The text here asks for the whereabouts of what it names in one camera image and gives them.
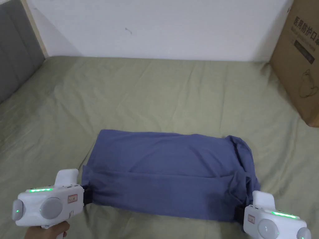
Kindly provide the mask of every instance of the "green led light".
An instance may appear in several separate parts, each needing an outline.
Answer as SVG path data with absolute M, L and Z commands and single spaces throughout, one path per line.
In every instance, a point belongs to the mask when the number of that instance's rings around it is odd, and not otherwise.
M 277 216 L 283 216 L 283 217 L 291 217 L 291 218 L 297 218 L 294 215 L 284 214 L 284 213 L 278 213 L 278 212 L 271 212 L 272 214 L 275 214 Z
M 43 192 L 43 191 L 52 191 L 52 188 L 41 188 L 41 189 L 32 189 L 29 192 Z

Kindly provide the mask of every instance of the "cardboard box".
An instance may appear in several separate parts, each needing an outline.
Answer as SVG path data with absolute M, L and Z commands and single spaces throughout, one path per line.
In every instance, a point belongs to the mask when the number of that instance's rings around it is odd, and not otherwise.
M 319 127 L 319 0 L 295 0 L 271 66 L 303 120 Z

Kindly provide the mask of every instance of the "gray headboard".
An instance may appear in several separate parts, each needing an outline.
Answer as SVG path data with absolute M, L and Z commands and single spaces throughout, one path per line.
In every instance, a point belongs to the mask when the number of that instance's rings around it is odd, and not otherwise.
M 0 103 L 41 66 L 44 55 L 20 0 L 0 5 Z

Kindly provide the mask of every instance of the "mattress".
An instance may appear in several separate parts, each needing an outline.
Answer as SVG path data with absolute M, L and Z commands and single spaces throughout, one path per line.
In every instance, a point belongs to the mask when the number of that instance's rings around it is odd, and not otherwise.
M 48 58 L 0 104 L 0 238 L 20 192 L 86 164 L 101 129 L 241 137 L 262 190 L 319 237 L 319 129 L 308 127 L 267 63 Z M 68 238 L 246 238 L 236 223 L 88 205 Z

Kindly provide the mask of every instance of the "folded blue shirt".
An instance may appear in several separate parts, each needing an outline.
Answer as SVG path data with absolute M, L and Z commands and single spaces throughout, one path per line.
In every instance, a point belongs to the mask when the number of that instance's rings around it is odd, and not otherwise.
M 260 190 L 251 150 L 240 138 L 102 130 L 82 185 L 93 203 L 136 212 L 233 221 Z

